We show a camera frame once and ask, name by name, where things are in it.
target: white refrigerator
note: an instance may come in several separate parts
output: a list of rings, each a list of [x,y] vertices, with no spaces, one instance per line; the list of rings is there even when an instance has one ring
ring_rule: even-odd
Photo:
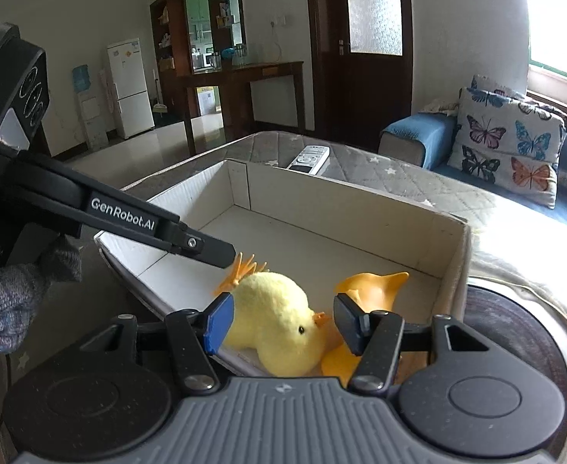
[[[111,94],[119,117],[118,132],[127,139],[155,126],[143,72],[139,39],[108,46]]]

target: orange butterfly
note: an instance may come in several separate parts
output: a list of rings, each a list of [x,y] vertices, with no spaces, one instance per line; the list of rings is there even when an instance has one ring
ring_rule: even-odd
[[[515,171],[513,181],[519,187],[528,185],[529,189],[532,190],[534,183],[535,188],[542,192],[546,192],[550,188],[552,173],[548,164],[544,164],[533,171],[532,167],[524,165],[518,159],[512,157],[511,168]]]

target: remote control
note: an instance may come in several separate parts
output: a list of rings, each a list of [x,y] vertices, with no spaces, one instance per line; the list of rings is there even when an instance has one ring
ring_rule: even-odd
[[[309,145],[287,167],[292,171],[306,172],[307,174],[317,174],[320,167],[329,158],[329,147],[316,147]]]

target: frosted glass panel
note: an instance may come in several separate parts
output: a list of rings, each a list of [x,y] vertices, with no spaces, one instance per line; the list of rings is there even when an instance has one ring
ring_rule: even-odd
[[[348,0],[350,50],[402,55],[400,0]]]

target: toy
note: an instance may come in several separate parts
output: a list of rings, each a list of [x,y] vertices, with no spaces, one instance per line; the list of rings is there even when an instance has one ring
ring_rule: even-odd
[[[392,310],[397,291],[408,277],[408,272],[386,276],[357,274],[339,283],[335,292],[347,294],[366,313],[373,310]],[[360,361],[361,358],[352,354],[345,343],[341,343],[323,357],[322,373],[327,377],[339,377],[345,387]]]
[[[242,263],[236,255],[232,270],[215,293],[234,297],[234,321],[224,344],[258,352],[263,366],[278,377],[309,373],[323,357],[323,325],[330,320],[309,308],[307,296],[291,279],[258,267],[253,256]]]

